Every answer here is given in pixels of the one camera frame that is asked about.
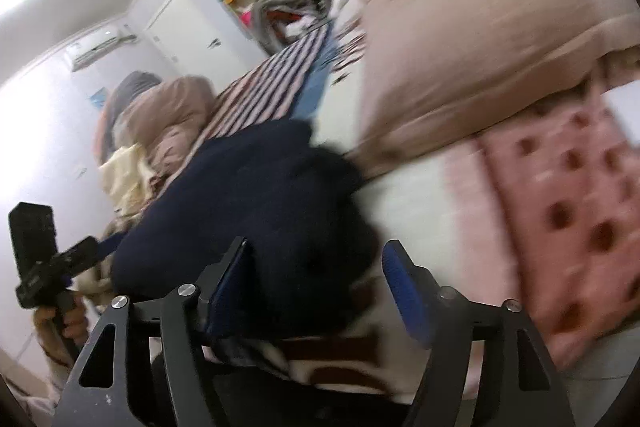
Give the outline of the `white fleece patterned sleeve forearm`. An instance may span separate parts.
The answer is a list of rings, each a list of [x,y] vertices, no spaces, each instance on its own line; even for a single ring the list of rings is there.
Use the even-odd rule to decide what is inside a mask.
[[[35,330],[49,369],[49,396],[41,398],[34,395],[21,395],[12,387],[9,389],[27,416],[38,426],[44,426],[53,417],[58,400],[61,398],[68,377],[70,377],[74,361],[66,351],[51,319],[38,323]]]

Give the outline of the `person's left hand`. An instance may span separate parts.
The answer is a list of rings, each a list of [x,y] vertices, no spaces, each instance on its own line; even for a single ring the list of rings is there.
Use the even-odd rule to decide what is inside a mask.
[[[77,347],[81,347],[88,339],[86,307],[82,302],[81,295],[73,293],[73,297],[73,308],[63,314],[61,334],[58,333],[53,324],[56,315],[54,308],[39,307],[32,314],[38,343],[43,349],[53,352],[58,348],[63,348],[64,339],[73,340]]]

